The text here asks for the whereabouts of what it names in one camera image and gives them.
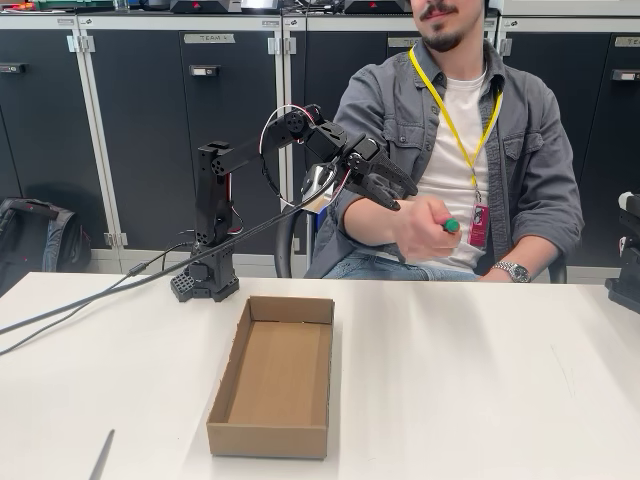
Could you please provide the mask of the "person's right hand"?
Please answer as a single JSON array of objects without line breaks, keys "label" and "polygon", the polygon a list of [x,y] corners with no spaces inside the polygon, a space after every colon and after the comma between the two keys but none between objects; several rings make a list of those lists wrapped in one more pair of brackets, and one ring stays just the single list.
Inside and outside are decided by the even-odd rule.
[{"label": "person's right hand", "polygon": [[452,218],[445,204],[433,196],[403,201],[397,213],[394,240],[408,262],[447,257],[459,245],[459,231],[451,233],[443,225]]}]

